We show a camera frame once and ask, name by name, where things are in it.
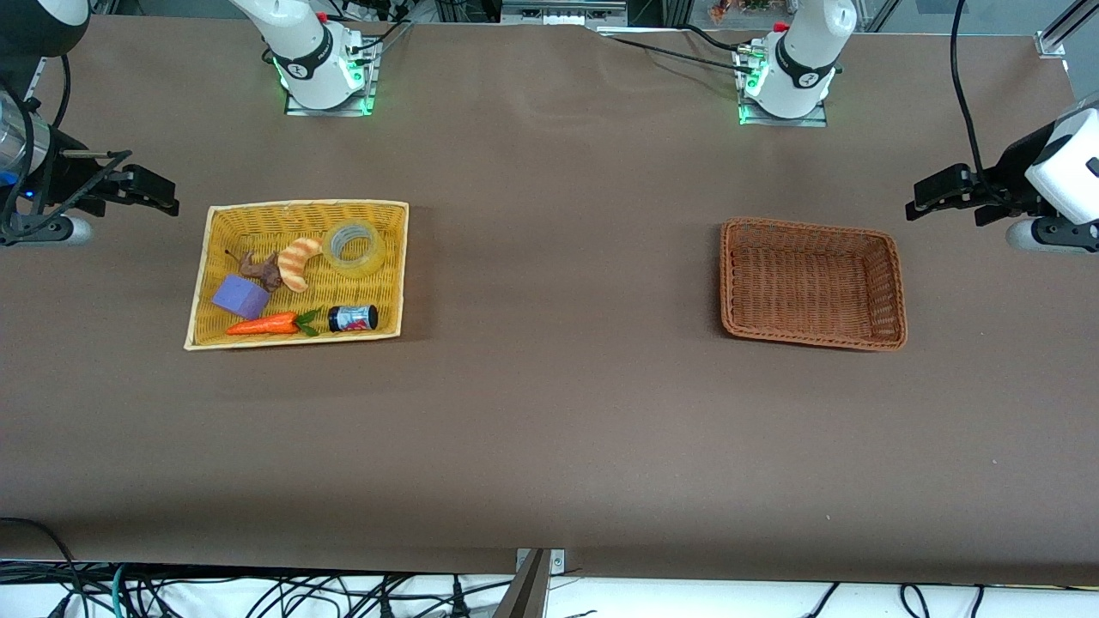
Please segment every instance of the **table surface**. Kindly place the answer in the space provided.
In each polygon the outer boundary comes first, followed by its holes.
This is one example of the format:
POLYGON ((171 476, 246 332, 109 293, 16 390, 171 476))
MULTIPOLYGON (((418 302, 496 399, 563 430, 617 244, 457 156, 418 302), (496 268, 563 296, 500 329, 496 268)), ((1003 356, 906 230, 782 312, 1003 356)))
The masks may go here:
MULTIPOLYGON (((852 38, 824 130, 740 126, 720 69, 579 27, 417 26, 357 120, 284 117, 262 48, 110 18, 73 53, 65 130, 132 148, 181 214, 0 257, 5 515, 96 560, 1095 582, 1097 263, 904 221, 969 158, 946 37, 852 38), (184 352, 207 207, 311 198, 412 205, 402 336, 184 352), (908 345, 725 335, 735 216, 892 234, 908 345)), ((961 52, 986 159, 1072 101, 1030 38, 961 52)))

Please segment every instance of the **toy carrot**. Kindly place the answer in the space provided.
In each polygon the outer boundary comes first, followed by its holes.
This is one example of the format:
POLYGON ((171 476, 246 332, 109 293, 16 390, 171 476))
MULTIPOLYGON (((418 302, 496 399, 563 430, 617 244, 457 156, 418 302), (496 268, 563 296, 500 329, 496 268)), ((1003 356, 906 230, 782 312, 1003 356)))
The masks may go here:
POLYGON ((317 331, 309 322, 317 317, 319 309, 313 309, 301 316, 293 311, 282 311, 257 320, 248 320, 229 327, 225 334, 295 334, 299 331, 309 336, 317 336, 317 331))

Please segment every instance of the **basket rim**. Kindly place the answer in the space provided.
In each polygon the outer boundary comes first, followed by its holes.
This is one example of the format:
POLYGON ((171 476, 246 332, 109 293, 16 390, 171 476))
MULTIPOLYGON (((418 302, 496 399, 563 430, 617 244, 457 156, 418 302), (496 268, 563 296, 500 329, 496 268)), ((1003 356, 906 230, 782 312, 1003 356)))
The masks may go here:
POLYGON ((199 254, 199 272, 195 279, 195 296, 191 299, 191 313, 187 319, 187 339, 184 341, 185 351, 202 351, 202 350, 238 350, 245 347, 279 347, 284 345, 318 345, 323 343, 347 343, 354 341, 378 341, 382 339, 393 339, 400 336, 401 334, 401 323, 404 320, 404 268, 408 264, 408 238, 409 238, 409 212, 411 208, 406 201, 393 201, 385 199, 298 199, 298 200, 277 200, 277 201, 260 201, 253 203, 237 203, 237 205, 225 205, 225 206, 211 206, 207 210, 207 222, 206 228, 202 231, 202 252, 199 254), (398 296, 397 304, 397 327, 391 333, 379 333, 366 336, 359 336, 357 339, 352 338, 333 338, 333 339, 295 339, 290 341, 280 341, 276 344, 262 342, 262 341, 242 341, 240 343, 211 343, 211 344, 199 344, 195 343, 195 318, 198 316, 199 301, 202 291, 202 277, 206 275, 206 264, 207 256, 210 251, 210 231, 211 225, 213 225, 213 217, 217 212, 222 210, 236 210, 242 208, 264 208, 273 206, 282 206, 286 208, 301 208, 307 206, 335 206, 335 205, 348 205, 348 203, 371 203, 379 206, 390 206, 404 210, 404 225, 401 229, 401 235, 404 241, 404 251, 401 252, 401 263, 400 263, 400 275, 398 282, 400 282, 401 294, 398 296))
POLYGON ((846 347, 852 350, 865 350, 865 351, 897 351, 908 343, 908 316, 904 309, 904 285, 901 278, 900 271, 900 254, 897 250, 897 242, 892 236, 886 232, 879 230, 872 230, 868 228, 851 228, 843 225, 825 225, 820 223, 802 223, 799 221, 784 221, 780 219, 768 219, 758 217, 733 217, 726 220, 721 225, 721 261, 720 261, 720 293, 721 293, 721 323, 725 327, 725 330, 734 336, 741 336, 745 339, 757 339, 765 341, 778 341, 786 343, 801 343, 808 345, 828 346, 828 347, 846 347), (886 244, 886 253, 888 254, 889 269, 892 273, 893 280, 897 286, 897 299, 895 306, 897 309, 898 319, 898 333, 897 338, 892 341, 876 342, 866 339, 858 338, 846 338, 836 335, 813 335, 811 333, 799 333, 798 331, 788 331, 784 329, 759 329, 743 327, 735 322, 733 319, 733 298, 732 298, 732 260, 730 258, 730 242, 733 229, 736 225, 750 224, 750 225, 774 225, 778 229, 787 230, 813 230, 821 232, 833 232, 841 234, 858 234, 870 236, 882 241, 886 244))

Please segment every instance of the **yellow tape roll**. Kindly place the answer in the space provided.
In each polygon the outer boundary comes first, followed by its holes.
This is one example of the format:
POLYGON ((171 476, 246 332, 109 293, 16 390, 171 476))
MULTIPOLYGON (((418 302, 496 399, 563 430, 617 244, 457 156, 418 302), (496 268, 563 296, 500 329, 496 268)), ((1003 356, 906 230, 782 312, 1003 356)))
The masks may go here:
POLYGON ((373 275, 386 261, 386 245, 381 234, 369 221, 363 219, 349 219, 325 232, 321 251, 336 272, 352 279, 373 275), (344 260, 341 257, 344 247, 355 239, 366 239, 366 252, 355 260, 344 260))

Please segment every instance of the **purple cube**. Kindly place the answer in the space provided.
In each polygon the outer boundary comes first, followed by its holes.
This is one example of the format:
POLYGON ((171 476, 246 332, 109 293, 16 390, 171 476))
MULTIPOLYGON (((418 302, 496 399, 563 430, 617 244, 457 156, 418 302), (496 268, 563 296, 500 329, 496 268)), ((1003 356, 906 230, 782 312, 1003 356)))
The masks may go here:
POLYGON ((221 287, 218 288, 211 301, 245 320, 255 320, 263 312, 264 307, 267 307, 270 297, 271 295, 267 290, 248 279, 229 275, 221 283, 221 287))

